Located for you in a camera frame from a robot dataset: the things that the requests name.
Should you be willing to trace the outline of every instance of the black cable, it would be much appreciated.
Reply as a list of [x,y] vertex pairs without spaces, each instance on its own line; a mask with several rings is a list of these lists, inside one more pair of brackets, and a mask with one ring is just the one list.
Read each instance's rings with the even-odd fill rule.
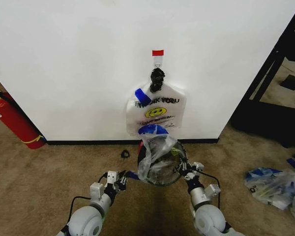
[[72,199],[72,202],[71,202],[70,213],[69,213],[69,217],[68,217],[67,223],[69,223],[69,221],[70,221],[70,219],[71,219],[71,215],[72,215],[72,210],[73,210],[74,201],[75,201],[77,198],[90,200],[90,198],[88,198],[88,197],[83,197],[83,196],[76,196],[76,197],[74,197],[74,198]]
[[98,183],[100,183],[100,181],[102,180],[103,177],[107,178],[107,172],[105,172],[98,180]]
[[[201,172],[201,171],[198,171],[198,170],[196,170],[196,171],[197,171],[198,173],[204,175],[204,176],[208,176],[208,177],[210,177],[210,178],[215,179],[216,182],[217,182],[218,187],[221,189],[220,181],[218,180],[217,177],[211,176],[211,175],[209,175],[209,174],[206,174],[206,173]],[[220,209],[220,207],[221,207],[221,193],[218,194],[218,203],[217,203],[217,207],[218,207],[219,209]]]

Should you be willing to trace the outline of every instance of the yellow smiley face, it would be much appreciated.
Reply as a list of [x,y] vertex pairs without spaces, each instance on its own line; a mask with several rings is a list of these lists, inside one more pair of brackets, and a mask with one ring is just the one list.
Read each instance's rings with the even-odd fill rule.
[[162,107],[153,108],[152,110],[149,110],[148,112],[146,112],[146,117],[147,118],[159,117],[159,116],[165,114],[166,112],[167,112],[167,110]]

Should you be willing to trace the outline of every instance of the black baseboard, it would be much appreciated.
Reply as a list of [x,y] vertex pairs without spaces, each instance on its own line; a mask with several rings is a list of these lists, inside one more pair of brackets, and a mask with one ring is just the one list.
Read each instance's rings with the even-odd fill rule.
[[[179,139],[183,144],[215,144],[219,139]],[[139,144],[140,140],[85,140],[85,141],[47,141],[49,145],[128,145]]]

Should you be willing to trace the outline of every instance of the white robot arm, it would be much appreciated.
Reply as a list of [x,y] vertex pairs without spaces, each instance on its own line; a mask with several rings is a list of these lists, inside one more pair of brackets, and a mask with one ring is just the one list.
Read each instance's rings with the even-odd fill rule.
[[244,236],[236,232],[225,220],[221,210],[210,204],[212,197],[217,196],[221,189],[216,184],[210,184],[207,188],[199,181],[200,173],[204,165],[194,162],[191,165],[188,160],[181,160],[178,172],[184,176],[188,185],[188,193],[191,197],[190,210],[194,218],[196,230],[206,236]]
[[[221,210],[210,204],[212,197],[221,190],[211,184],[207,188],[199,182],[199,173],[204,166],[187,160],[182,162],[178,172],[184,176],[191,197],[190,209],[196,230],[206,236],[244,236],[236,232],[226,221]],[[75,211],[68,223],[56,236],[98,236],[101,232],[109,207],[114,203],[116,194],[126,188],[125,172],[107,173],[107,184],[93,183],[90,186],[90,203]]]
[[107,172],[107,183],[90,186],[89,206],[76,210],[56,236],[98,236],[116,194],[126,188],[127,178],[114,171]]

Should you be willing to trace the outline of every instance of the brown carpet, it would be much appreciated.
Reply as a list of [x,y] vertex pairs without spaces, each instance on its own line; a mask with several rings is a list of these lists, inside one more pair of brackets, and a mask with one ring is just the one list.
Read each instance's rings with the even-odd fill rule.
[[[295,148],[227,126],[218,144],[185,145],[189,159],[220,179],[222,211],[247,236],[295,236],[290,212],[257,202],[243,184],[256,167],[290,168]],[[128,149],[131,157],[120,158]],[[136,170],[136,145],[44,146],[30,150],[0,122],[0,236],[54,236],[65,225],[71,199],[108,170]],[[202,178],[203,184],[212,180]],[[78,200],[76,207],[86,205]],[[180,179],[169,187],[129,180],[110,209],[102,236],[196,236],[189,196]]]

